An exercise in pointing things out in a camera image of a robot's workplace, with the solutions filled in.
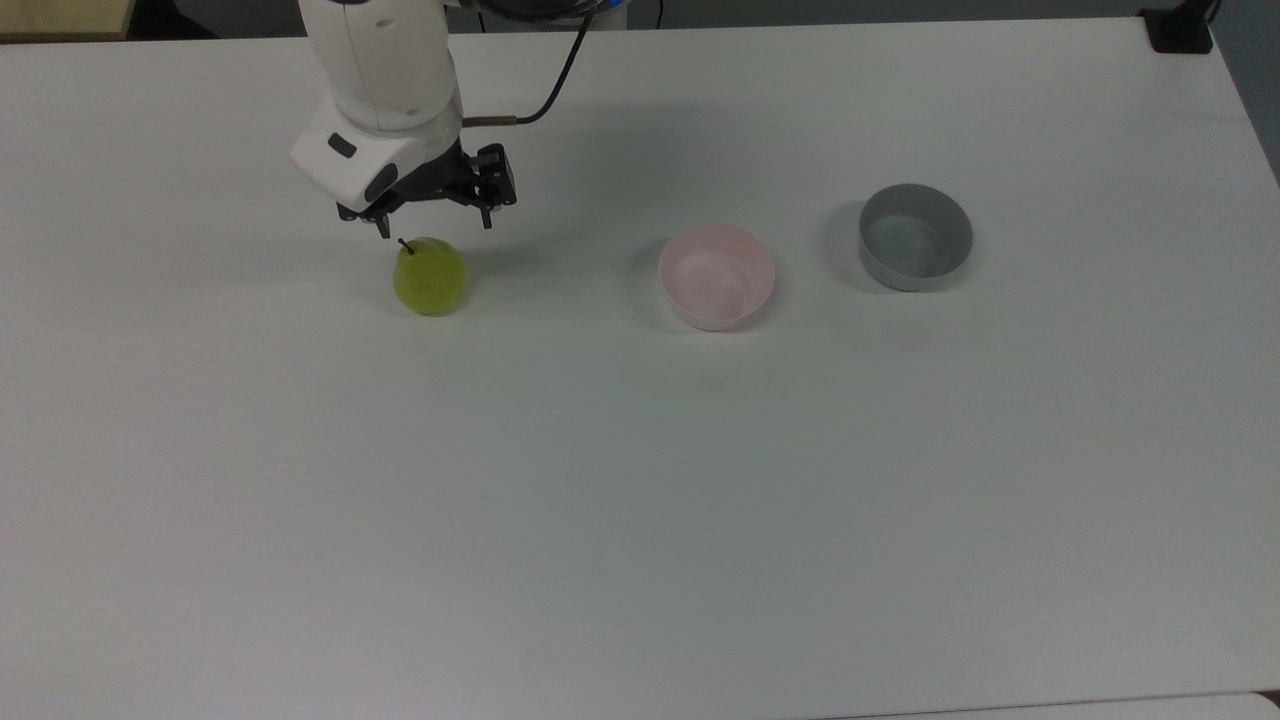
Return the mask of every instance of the white table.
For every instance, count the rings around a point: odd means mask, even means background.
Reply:
[[[474,114],[564,36],[454,40]],[[1280,192],[1135,19],[602,33],[396,246],[305,41],[0,47],[0,716],[782,720],[1280,687]],[[1184,168],[1194,167],[1193,172]],[[901,181],[968,273],[852,260]],[[755,231],[746,332],[662,238]]]

